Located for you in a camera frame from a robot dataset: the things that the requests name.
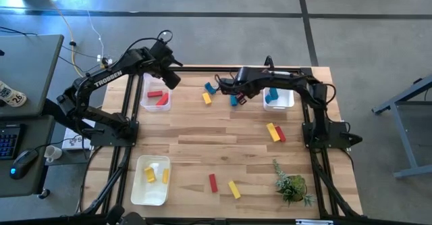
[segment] wooden plank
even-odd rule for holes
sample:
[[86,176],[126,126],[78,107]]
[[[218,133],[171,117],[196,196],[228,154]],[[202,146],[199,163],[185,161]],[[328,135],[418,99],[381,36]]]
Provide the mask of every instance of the wooden plank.
[[[329,68],[313,68],[313,74],[325,83],[332,83]],[[126,212],[171,218],[318,218],[316,203],[312,207],[305,207],[303,202],[288,207],[282,201],[276,193],[277,175],[271,164],[276,159],[288,174],[302,175],[308,191],[315,194],[310,156],[302,140],[303,115],[298,94],[294,94],[295,104],[286,113],[264,111],[262,95],[249,99],[245,105],[231,107],[229,96],[218,92],[211,96],[212,105],[207,106],[202,97],[206,92],[204,84],[214,83],[214,73],[180,72],[179,75],[182,81],[173,91],[169,111],[152,113],[139,108],[140,131],[132,151],[123,201]],[[220,76],[229,77],[229,74],[220,73]],[[127,77],[121,77],[108,85],[103,110],[121,111],[126,82]],[[332,95],[330,90],[327,99]],[[328,108],[330,118],[340,120],[336,99]],[[286,142],[273,142],[265,126],[270,122],[281,126]],[[101,149],[90,165],[84,207],[90,205],[107,180],[112,150]],[[139,206],[130,201],[136,161],[141,155],[164,155],[171,160],[169,197],[162,206]],[[350,160],[345,153],[333,149],[329,150],[329,159],[336,188],[361,214]],[[211,192],[209,174],[217,177],[217,193]],[[239,199],[234,198],[228,186],[231,180],[241,194]],[[323,193],[330,211],[326,188]]]

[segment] black keyboard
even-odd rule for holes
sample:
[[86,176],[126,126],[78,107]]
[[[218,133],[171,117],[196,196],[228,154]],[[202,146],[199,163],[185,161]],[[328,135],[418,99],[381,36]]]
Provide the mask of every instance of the black keyboard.
[[0,160],[15,159],[23,124],[0,124]]

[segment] white plastic bin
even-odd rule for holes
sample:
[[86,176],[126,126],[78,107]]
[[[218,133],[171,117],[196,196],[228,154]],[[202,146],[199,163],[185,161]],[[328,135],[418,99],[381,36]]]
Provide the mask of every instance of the white plastic bin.
[[[156,181],[147,182],[144,169],[152,167]],[[169,169],[168,183],[164,184],[163,170]],[[171,162],[165,156],[142,155],[136,163],[134,185],[130,201],[134,205],[163,205],[168,199],[169,181],[171,180]]]
[[[154,78],[150,74],[144,73],[144,87],[142,90],[141,106],[147,111],[168,111],[171,109],[171,96],[173,91],[169,89],[163,80]],[[147,97],[148,92],[152,91],[163,91],[168,93],[168,102],[162,106],[156,106],[156,103],[161,97]]]
[[[275,72],[276,74],[290,74],[289,72]],[[269,94],[270,88],[263,90],[263,107],[266,111],[288,111],[289,107],[294,106],[293,90],[276,89],[279,98],[272,100],[270,103],[265,102],[265,96]]]

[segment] small potted plant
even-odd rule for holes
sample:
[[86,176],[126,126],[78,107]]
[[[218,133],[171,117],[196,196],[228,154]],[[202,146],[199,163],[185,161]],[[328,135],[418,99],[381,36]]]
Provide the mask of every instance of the small potted plant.
[[282,194],[282,199],[288,202],[298,202],[303,200],[304,206],[312,206],[315,201],[315,197],[312,194],[308,194],[306,182],[301,175],[288,176],[284,171],[281,170],[276,159],[273,159],[273,165],[275,166],[276,174],[279,176],[279,180],[276,181],[278,187],[278,193]]

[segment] yellow cube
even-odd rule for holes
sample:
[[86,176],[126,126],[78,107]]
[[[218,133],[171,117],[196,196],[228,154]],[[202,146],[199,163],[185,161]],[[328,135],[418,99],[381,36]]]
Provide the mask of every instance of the yellow cube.
[[273,138],[273,141],[280,141],[281,138],[279,137],[279,135],[277,134],[276,128],[273,125],[273,123],[267,124],[267,130],[269,130],[271,138]]
[[204,99],[204,101],[205,101],[205,104],[210,104],[211,103],[211,99],[210,99],[210,95],[208,94],[208,93],[203,93],[202,94],[202,97],[203,97],[203,99]]
[[155,171],[153,170],[153,168],[148,167],[148,168],[144,169],[144,172],[147,175],[147,182],[156,181]]
[[232,194],[234,195],[234,198],[238,199],[240,198],[240,192],[238,192],[236,184],[234,184],[234,181],[230,181],[228,183],[229,188],[231,189]]
[[165,168],[165,169],[163,170],[163,180],[162,180],[162,182],[163,182],[164,184],[167,184],[167,183],[168,183],[168,176],[169,176],[169,169]]

